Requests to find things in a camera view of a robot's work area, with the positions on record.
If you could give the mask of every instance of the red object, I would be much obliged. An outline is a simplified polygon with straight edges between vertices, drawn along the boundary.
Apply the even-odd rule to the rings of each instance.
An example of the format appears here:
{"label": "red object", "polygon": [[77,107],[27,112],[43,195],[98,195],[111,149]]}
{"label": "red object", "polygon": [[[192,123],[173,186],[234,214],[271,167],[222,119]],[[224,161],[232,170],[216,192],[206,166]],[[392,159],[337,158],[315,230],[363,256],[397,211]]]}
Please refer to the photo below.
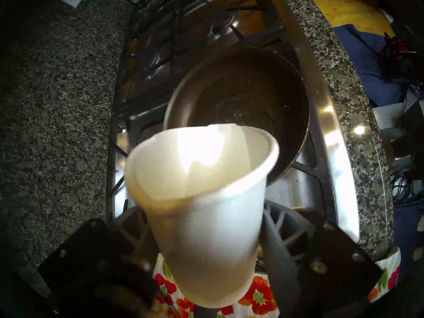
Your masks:
{"label": "red object", "polygon": [[265,315],[277,308],[268,281],[260,276],[253,278],[252,285],[238,303],[246,306],[252,305],[252,311],[256,315]]}
{"label": "red object", "polygon": [[178,314],[174,310],[172,310],[172,308],[166,309],[166,316],[168,318],[179,318]]}
{"label": "red object", "polygon": [[224,316],[231,315],[232,313],[234,313],[234,309],[232,305],[229,305],[224,308],[218,308],[218,311],[220,311]]}
{"label": "red object", "polygon": [[159,290],[159,294],[156,294],[155,297],[161,304],[165,302],[167,305],[172,305],[174,301],[171,298],[171,294],[177,291],[175,284],[165,280],[159,273],[155,276],[155,282]]}
{"label": "red object", "polygon": [[184,298],[184,300],[178,298],[176,303],[178,305],[178,313],[181,318],[193,317],[194,304],[190,302],[190,300],[187,298]]}
{"label": "red object", "polygon": [[389,280],[387,281],[387,288],[389,289],[389,291],[396,286],[396,280],[397,277],[399,275],[399,268],[400,265],[396,268],[396,270],[392,273],[392,275],[390,276]]}
{"label": "red object", "polygon": [[373,288],[373,289],[372,289],[372,291],[371,291],[371,292],[367,295],[367,300],[368,300],[369,302],[371,302],[371,300],[372,300],[373,298],[375,298],[377,295],[378,295],[378,289]]}

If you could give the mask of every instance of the pan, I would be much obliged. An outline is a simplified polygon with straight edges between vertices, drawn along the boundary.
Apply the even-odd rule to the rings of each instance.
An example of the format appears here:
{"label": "pan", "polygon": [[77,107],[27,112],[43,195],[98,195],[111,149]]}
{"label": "pan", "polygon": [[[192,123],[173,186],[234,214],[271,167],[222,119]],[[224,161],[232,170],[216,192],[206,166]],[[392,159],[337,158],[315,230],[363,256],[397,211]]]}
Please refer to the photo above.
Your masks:
{"label": "pan", "polygon": [[189,71],[173,93],[163,128],[236,123],[268,131],[280,146],[270,185],[302,150],[309,105],[303,80],[287,59],[262,48],[236,48]]}

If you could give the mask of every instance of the granite countertop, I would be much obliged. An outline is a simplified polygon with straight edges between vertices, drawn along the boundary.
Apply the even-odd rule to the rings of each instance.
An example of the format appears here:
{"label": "granite countertop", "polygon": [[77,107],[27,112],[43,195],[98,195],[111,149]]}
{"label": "granite countertop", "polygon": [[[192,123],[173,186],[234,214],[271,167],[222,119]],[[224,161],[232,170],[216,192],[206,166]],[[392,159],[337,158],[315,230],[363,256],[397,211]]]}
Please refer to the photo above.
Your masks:
{"label": "granite countertop", "polygon": [[[362,83],[320,9],[312,0],[286,0],[309,38],[333,97],[352,167],[361,247],[375,260],[393,242],[393,200],[386,154]],[[355,127],[365,127],[356,134]]]}
{"label": "granite countertop", "polygon": [[111,106],[132,8],[43,0],[2,57],[0,243],[43,295],[38,265],[105,215]]}

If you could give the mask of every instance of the white paper cup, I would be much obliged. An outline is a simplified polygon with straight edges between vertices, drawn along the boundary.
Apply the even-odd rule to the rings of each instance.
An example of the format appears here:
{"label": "white paper cup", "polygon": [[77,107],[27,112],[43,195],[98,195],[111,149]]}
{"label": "white paper cup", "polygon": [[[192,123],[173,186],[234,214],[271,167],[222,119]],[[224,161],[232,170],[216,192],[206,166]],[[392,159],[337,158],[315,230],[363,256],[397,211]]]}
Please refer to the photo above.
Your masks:
{"label": "white paper cup", "polygon": [[166,130],[128,156],[127,188],[193,303],[225,307],[250,287],[266,176],[278,154],[268,132],[224,124]]}

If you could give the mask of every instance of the stainless steel stovetop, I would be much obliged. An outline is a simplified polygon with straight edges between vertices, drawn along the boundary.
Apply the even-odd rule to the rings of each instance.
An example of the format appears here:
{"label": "stainless steel stovetop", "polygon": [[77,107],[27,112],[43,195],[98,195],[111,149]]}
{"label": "stainless steel stovetop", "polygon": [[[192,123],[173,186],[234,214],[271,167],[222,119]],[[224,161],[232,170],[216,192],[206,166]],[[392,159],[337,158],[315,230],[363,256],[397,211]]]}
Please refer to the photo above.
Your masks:
{"label": "stainless steel stovetop", "polygon": [[106,180],[106,220],[135,205],[123,179],[126,156],[162,130],[173,90],[206,55],[257,46],[299,70],[311,100],[311,124],[299,158],[266,190],[314,224],[336,223],[359,240],[353,175],[323,74],[284,0],[142,0],[132,14],[118,72]]}

